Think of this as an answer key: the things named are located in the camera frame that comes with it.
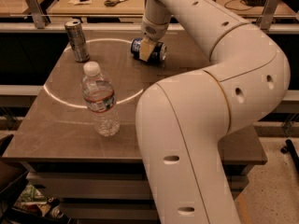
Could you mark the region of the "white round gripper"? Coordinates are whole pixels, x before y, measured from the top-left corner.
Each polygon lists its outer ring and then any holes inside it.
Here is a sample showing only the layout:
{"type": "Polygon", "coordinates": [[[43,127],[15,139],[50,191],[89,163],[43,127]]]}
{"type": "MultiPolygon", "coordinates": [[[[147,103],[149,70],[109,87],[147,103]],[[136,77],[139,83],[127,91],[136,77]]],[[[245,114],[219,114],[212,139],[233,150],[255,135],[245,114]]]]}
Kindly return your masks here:
{"type": "Polygon", "coordinates": [[[146,62],[153,52],[156,42],[164,37],[170,22],[170,17],[147,17],[141,22],[144,37],[140,42],[139,59],[146,62]]]}

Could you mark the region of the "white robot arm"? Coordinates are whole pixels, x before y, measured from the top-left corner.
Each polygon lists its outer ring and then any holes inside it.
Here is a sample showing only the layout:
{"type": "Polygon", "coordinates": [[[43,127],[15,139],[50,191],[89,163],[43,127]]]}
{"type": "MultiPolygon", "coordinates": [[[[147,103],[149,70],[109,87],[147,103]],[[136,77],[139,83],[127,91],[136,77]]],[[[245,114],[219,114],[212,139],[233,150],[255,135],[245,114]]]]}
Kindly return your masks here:
{"type": "Polygon", "coordinates": [[[282,49],[212,0],[147,0],[142,30],[163,37],[175,17],[210,60],[141,95],[135,127],[162,224],[241,224],[218,143],[272,112],[290,83],[282,49]]]}

